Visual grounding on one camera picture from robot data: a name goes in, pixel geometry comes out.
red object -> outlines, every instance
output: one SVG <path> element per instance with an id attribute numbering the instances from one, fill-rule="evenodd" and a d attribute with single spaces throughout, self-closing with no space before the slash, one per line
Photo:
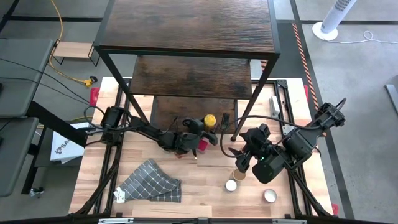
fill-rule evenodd
<path id="1" fill-rule="evenodd" d="M 333 209 L 333 214 L 338 215 L 338 205 L 332 203 L 331 208 Z"/>
<path id="2" fill-rule="evenodd" d="M 90 89 L 90 105 L 91 106 L 95 106 L 97 104 L 99 94 L 100 94 L 99 87 Z"/>
<path id="3" fill-rule="evenodd" d="M 305 90 L 305 96 L 307 97 L 307 102 L 308 102 L 309 98 L 308 98 L 308 86 L 307 85 L 304 85 L 304 90 Z"/>
<path id="4" fill-rule="evenodd" d="M 198 150 L 204 151 L 207 148 L 208 143 L 204 140 L 200 140 L 199 145 L 197 147 Z"/>

workbench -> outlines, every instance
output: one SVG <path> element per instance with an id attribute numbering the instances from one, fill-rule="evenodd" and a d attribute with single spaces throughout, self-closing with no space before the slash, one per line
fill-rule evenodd
<path id="1" fill-rule="evenodd" d="M 306 125 L 311 121 L 311 116 L 303 82 L 299 78 L 288 78 L 286 80 L 295 123 Z M 113 106 L 117 90 L 117 81 L 113 77 L 104 77 L 97 106 L 102 110 L 105 110 L 108 106 Z M 280 91 L 281 100 L 284 101 L 282 93 Z M 275 95 L 273 86 L 264 85 L 250 115 L 270 116 L 269 99 L 273 95 Z M 140 95 L 135 95 L 134 97 L 141 105 L 145 115 L 150 117 L 154 97 Z M 238 100 L 239 116 L 242 115 L 248 101 Z M 130 111 L 132 115 L 137 116 L 132 106 L 130 106 Z M 96 110 L 93 123 L 99 124 L 101 119 L 102 114 Z M 249 128 L 258 127 L 261 123 L 266 123 L 270 128 L 271 136 L 269 140 L 276 142 L 281 139 L 279 123 L 266 119 L 248 119 L 241 133 Z M 88 142 L 98 140 L 100 136 L 90 136 Z M 241 137 L 238 137 L 236 142 L 231 142 L 229 140 L 230 136 L 228 134 L 224 137 L 223 145 L 225 148 L 241 149 L 244 146 L 245 142 Z M 105 147 L 105 144 L 98 143 L 92 144 L 85 149 L 70 205 L 70 212 L 80 209 L 97 188 Z M 128 132 L 124 135 L 116 186 L 123 183 L 140 164 L 150 158 L 155 160 L 166 174 L 174 179 L 182 180 L 182 202 L 132 200 L 126 203 L 114 203 L 111 211 L 113 216 L 119 212 L 123 213 L 124 217 L 147 218 L 284 218 L 285 214 L 294 215 L 286 170 L 283 170 L 272 182 L 264 185 L 254 177 L 251 169 L 249 169 L 246 178 L 240 183 L 238 189 L 235 192 L 227 193 L 224 185 L 232 171 L 236 169 L 235 159 L 224 156 L 221 153 L 220 144 L 208 146 L 205 154 L 198 154 L 198 160 L 195 160 L 192 154 L 187 154 L 185 157 L 177 159 L 174 154 L 164 153 L 156 142 L 140 134 Z M 253 159 L 251 162 L 253 166 L 256 161 Z M 308 188 L 323 208 L 332 213 L 319 153 L 314 151 L 312 157 L 303 166 Z M 299 187 L 296 187 L 300 208 L 301 211 L 304 211 L 302 194 Z M 265 189 L 276 191 L 277 200 L 275 203 L 265 202 L 263 197 Z M 101 212 L 106 205 L 107 195 L 108 188 L 103 192 Z"/>

wooden shelf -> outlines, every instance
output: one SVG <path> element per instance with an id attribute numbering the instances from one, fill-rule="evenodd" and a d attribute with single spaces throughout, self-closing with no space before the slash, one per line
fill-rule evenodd
<path id="1" fill-rule="evenodd" d="M 250 63 L 246 59 L 140 56 L 131 93 L 248 100 Z"/>
<path id="2" fill-rule="evenodd" d="M 90 58 L 93 54 L 93 43 L 58 42 L 55 47 L 54 57 L 65 58 Z"/>
<path id="3" fill-rule="evenodd" d="M 166 130 L 178 116 L 178 131 L 187 131 L 182 126 L 182 121 L 185 118 L 204 118 L 207 114 L 213 114 L 216 117 L 217 124 L 221 124 L 223 114 L 228 113 L 228 122 L 231 122 L 237 118 L 237 106 L 237 100 L 155 96 L 150 123 L 157 128 Z M 218 126 L 216 133 L 221 133 L 220 126 Z M 173 125 L 170 130 L 176 131 L 177 126 Z M 235 124 L 231 125 L 225 133 L 233 134 L 234 130 Z"/>

gray plaid towel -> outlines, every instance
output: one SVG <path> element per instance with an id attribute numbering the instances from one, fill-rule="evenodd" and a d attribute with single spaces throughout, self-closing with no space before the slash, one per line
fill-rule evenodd
<path id="1" fill-rule="evenodd" d="M 120 188 L 125 191 L 126 200 L 181 203 L 181 180 L 169 177 L 153 159 L 141 164 Z"/>

concrete floor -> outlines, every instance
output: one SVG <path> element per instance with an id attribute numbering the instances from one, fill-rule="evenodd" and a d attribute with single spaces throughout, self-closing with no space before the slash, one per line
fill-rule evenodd
<path id="1" fill-rule="evenodd" d="M 294 19 L 289 0 L 274 0 L 278 19 Z M 0 1 L 0 14 L 4 14 L 11 0 Z M 55 1 L 63 16 L 102 16 L 107 0 Z M 333 5 L 333 0 L 296 0 L 301 19 L 322 20 Z M 347 20 L 398 20 L 398 3 L 395 0 L 360 0 L 347 15 Z M 48 0 L 21 0 L 14 15 L 56 16 Z M 99 23 L 65 22 L 64 40 L 91 42 Z M 398 45 L 366 42 L 363 44 L 331 44 L 322 42 L 311 33 L 311 25 L 303 26 L 313 69 L 323 101 L 336 103 L 347 97 L 342 112 L 347 118 L 344 127 L 334 129 L 333 139 L 343 169 L 354 214 L 357 219 L 397 223 L 398 172 L 394 162 L 398 160 L 398 116 L 395 113 L 383 85 L 396 75 L 398 69 Z M 375 38 L 398 41 L 395 26 L 339 26 L 339 40 L 361 40 L 362 33 L 370 30 Z M 7 38 L 57 39 L 58 22 L 11 21 L 0 33 Z M 134 56 L 114 55 L 113 60 L 122 75 L 131 76 Z M 258 75 L 259 64 L 252 75 Z M 96 75 L 99 79 L 111 76 L 100 62 L 65 61 L 58 68 L 76 78 Z M 89 89 L 62 79 L 51 68 L 46 72 L 62 80 L 73 91 L 88 98 Z M 57 86 L 53 80 L 43 77 L 42 83 Z M 45 87 L 39 87 L 35 100 L 62 119 L 82 115 L 84 105 L 73 102 Z M 323 140 L 323 168 L 328 182 L 331 200 L 340 204 L 331 161 Z M 20 195 L 20 189 L 30 164 L 28 156 L 14 194 L 0 198 L 0 220 L 51 217 L 65 215 L 75 186 L 78 167 L 39 169 L 35 186 L 45 187 L 40 199 Z"/>

